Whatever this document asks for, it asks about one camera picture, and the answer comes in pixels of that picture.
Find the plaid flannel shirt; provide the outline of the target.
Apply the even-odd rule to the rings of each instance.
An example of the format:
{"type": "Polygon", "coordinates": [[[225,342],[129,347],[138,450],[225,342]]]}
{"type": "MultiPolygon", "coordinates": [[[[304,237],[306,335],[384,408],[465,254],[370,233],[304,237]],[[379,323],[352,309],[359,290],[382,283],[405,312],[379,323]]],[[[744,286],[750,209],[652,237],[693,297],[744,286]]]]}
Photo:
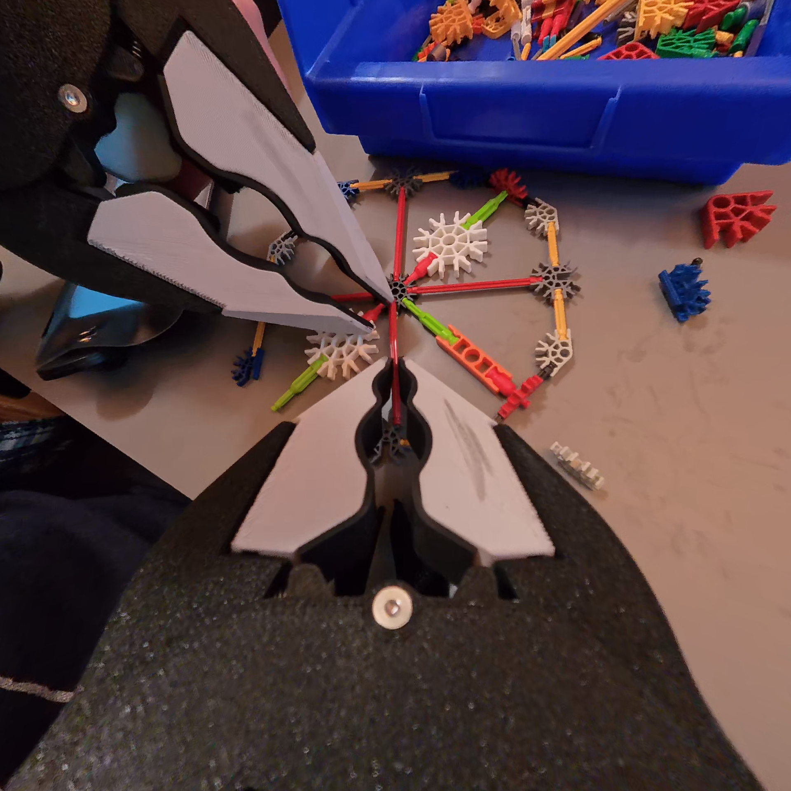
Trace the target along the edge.
{"type": "Polygon", "coordinates": [[[1,423],[1,458],[35,455],[56,445],[68,433],[68,420],[63,417],[3,421],[1,423]]]}

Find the blue plastic bin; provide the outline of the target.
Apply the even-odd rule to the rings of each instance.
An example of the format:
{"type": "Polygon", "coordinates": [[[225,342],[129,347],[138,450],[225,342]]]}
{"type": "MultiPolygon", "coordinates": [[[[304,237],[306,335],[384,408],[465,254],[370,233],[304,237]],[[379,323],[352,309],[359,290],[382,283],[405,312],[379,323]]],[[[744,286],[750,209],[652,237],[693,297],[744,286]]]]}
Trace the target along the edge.
{"type": "Polygon", "coordinates": [[[683,183],[790,156],[789,2],[741,59],[507,60],[510,42],[418,63],[439,2],[279,2],[324,130],[366,153],[683,183]]]}

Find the light wooden panel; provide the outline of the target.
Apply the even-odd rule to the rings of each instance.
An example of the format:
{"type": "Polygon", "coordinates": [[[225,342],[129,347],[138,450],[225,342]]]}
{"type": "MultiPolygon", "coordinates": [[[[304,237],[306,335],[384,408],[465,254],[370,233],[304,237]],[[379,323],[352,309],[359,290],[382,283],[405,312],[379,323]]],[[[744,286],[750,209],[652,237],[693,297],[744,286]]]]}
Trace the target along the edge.
{"type": "Polygon", "coordinates": [[[1,394],[1,423],[56,419],[64,415],[62,410],[32,391],[23,398],[1,394]]]}

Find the person's left hand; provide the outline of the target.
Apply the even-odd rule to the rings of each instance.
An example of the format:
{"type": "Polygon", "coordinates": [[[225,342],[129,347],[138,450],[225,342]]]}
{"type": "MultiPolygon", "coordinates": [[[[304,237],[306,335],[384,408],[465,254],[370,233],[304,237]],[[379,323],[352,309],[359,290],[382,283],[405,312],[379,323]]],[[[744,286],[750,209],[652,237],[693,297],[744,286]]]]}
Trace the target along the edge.
{"type": "Polygon", "coordinates": [[[269,62],[275,69],[286,91],[291,94],[286,75],[269,43],[269,35],[277,28],[282,20],[277,1],[234,1],[248,26],[252,29],[269,62]]]}

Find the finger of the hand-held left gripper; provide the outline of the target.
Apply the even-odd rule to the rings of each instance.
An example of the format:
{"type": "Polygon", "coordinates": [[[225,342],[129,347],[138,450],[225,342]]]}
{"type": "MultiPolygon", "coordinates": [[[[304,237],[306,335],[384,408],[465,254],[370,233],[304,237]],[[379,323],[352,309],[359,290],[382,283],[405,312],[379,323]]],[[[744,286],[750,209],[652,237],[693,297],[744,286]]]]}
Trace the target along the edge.
{"type": "Polygon", "coordinates": [[[195,204],[164,189],[122,188],[100,201],[87,240],[225,316],[339,335],[374,331],[363,316],[232,248],[195,204]]]}
{"type": "Polygon", "coordinates": [[[392,300],[381,264],[319,152],[308,151],[191,31],[180,37],[163,75],[190,151],[220,174],[271,194],[293,230],[324,246],[370,292],[392,300]]]}

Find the grey toy connector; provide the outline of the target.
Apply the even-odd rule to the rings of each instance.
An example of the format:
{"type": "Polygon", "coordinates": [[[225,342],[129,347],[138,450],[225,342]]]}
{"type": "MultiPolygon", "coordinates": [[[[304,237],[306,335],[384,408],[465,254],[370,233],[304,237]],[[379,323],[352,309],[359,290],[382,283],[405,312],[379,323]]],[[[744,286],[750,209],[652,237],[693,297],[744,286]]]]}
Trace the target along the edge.
{"type": "Polygon", "coordinates": [[[390,421],[381,422],[381,438],[370,454],[370,462],[377,466],[384,462],[401,464],[411,452],[410,448],[399,446],[401,438],[407,438],[402,427],[395,428],[390,421]]]}

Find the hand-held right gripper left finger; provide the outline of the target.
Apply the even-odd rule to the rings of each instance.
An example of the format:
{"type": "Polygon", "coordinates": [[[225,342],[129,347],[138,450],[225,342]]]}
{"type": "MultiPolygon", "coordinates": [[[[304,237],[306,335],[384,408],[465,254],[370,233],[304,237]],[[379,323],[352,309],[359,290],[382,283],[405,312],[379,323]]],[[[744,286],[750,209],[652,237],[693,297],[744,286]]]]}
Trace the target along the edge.
{"type": "Polygon", "coordinates": [[[305,410],[231,543],[235,553],[358,564],[377,541],[369,454],[388,399],[381,359],[305,410]]]}

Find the pile of colourful toy pieces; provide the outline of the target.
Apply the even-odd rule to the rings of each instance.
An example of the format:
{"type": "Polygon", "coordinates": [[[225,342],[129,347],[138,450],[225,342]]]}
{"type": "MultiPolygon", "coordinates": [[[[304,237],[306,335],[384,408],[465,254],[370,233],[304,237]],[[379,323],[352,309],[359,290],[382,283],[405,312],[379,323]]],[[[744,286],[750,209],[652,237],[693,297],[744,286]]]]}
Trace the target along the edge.
{"type": "Polygon", "coordinates": [[[461,59],[508,39],[509,61],[743,58],[757,52],[774,2],[448,1],[430,15],[416,63],[461,59]]]}

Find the blue toy connector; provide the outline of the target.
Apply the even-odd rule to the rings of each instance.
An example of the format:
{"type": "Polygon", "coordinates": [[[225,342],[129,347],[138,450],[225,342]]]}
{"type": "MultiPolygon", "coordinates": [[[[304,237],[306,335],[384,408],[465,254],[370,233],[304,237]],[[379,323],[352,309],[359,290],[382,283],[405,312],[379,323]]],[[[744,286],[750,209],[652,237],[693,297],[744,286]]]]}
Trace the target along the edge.
{"type": "Polygon", "coordinates": [[[660,290],[668,308],[679,323],[685,323],[705,312],[710,303],[707,281],[702,280],[702,258],[678,264],[671,271],[658,274],[660,290]]]}

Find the red toy rod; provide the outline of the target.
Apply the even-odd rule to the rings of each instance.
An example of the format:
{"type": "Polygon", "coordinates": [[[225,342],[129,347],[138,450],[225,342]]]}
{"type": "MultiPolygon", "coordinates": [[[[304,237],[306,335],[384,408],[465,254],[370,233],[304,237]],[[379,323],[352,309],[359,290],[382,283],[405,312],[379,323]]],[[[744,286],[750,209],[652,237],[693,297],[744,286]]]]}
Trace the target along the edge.
{"type": "Polygon", "coordinates": [[[402,424],[402,407],[400,397],[400,363],[398,349],[398,303],[390,303],[388,308],[388,342],[391,360],[391,422],[395,428],[402,424]]]}

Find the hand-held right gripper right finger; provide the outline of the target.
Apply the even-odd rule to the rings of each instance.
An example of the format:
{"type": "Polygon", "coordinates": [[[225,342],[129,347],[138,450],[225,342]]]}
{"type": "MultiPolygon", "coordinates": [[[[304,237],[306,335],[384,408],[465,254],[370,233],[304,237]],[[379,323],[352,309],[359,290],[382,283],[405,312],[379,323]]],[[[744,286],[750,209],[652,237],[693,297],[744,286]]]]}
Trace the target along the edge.
{"type": "Polygon", "coordinates": [[[414,550],[427,566],[483,566],[555,554],[497,434],[499,425],[413,361],[401,363],[414,550]]]}

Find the red toy connector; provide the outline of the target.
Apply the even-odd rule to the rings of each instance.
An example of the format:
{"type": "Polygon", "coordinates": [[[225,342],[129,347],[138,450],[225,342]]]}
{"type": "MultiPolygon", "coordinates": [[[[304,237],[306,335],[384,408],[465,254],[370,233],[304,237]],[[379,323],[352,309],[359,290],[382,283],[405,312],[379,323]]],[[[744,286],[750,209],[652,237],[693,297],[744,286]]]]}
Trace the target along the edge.
{"type": "Polygon", "coordinates": [[[704,248],[722,242],[727,248],[746,243],[771,222],[777,207],[773,191],[716,194],[699,210],[704,248]]]}

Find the black printed t-shirt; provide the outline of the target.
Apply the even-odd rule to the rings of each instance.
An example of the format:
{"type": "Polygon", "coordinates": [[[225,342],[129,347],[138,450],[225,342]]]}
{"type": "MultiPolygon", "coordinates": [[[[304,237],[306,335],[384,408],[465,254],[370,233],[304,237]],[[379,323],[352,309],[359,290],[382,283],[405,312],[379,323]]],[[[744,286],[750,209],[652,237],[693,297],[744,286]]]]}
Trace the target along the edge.
{"type": "Polygon", "coordinates": [[[1,775],[77,689],[107,620],[191,500],[68,419],[1,468],[1,775]]]}

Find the colourful toy wheel model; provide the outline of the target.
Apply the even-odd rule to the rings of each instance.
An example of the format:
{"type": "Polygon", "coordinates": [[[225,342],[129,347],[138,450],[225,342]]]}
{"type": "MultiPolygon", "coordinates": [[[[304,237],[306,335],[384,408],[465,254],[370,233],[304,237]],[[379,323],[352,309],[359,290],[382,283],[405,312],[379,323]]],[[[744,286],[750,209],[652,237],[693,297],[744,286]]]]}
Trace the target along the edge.
{"type": "MultiPolygon", "coordinates": [[[[559,260],[559,216],[549,203],[532,198],[520,176],[507,168],[491,174],[476,176],[471,171],[457,170],[442,173],[392,176],[388,179],[360,182],[339,182],[339,189],[347,202],[352,203],[364,192],[387,192],[397,202],[395,261],[389,278],[393,303],[388,308],[388,344],[392,358],[398,351],[398,315],[412,316],[450,355],[489,391],[501,398],[496,420],[507,420],[514,411],[527,409],[531,396],[542,384],[554,377],[573,357],[573,343],[567,320],[567,303],[580,292],[577,272],[559,260]],[[414,266],[403,272],[403,252],[407,230],[407,201],[429,183],[449,182],[459,188],[484,185],[494,190],[473,213],[455,212],[446,219],[430,219],[428,229],[419,229],[413,239],[414,266]],[[505,202],[524,209],[527,230],[548,246],[548,262],[541,262],[527,277],[499,281],[445,282],[446,275],[472,272],[474,262],[483,262],[488,251],[485,223],[505,202]],[[518,384],[502,365],[474,344],[467,335],[449,324],[443,324],[414,301],[420,296],[479,293],[499,290],[528,290],[552,308],[554,329],[536,345],[537,373],[518,384]]],[[[258,322],[252,346],[234,361],[232,381],[242,388],[260,378],[264,350],[262,340],[265,323],[258,322]]],[[[305,351],[308,367],[291,383],[286,393],[271,408],[281,410],[294,396],[302,393],[318,378],[344,381],[360,373],[360,364],[370,365],[379,352],[379,335],[374,327],[367,334],[321,332],[307,338],[305,351]]]]}

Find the small white toy piece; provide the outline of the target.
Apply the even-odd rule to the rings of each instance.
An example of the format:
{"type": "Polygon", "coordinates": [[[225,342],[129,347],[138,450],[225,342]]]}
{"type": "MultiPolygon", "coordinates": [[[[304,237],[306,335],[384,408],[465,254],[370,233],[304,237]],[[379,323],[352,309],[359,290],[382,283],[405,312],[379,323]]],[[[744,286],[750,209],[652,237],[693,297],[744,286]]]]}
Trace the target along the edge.
{"type": "Polygon", "coordinates": [[[557,441],[551,445],[550,451],[559,466],[578,482],[590,490],[602,489],[604,477],[591,462],[581,460],[577,452],[572,451],[568,446],[562,446],[557,441]]]}

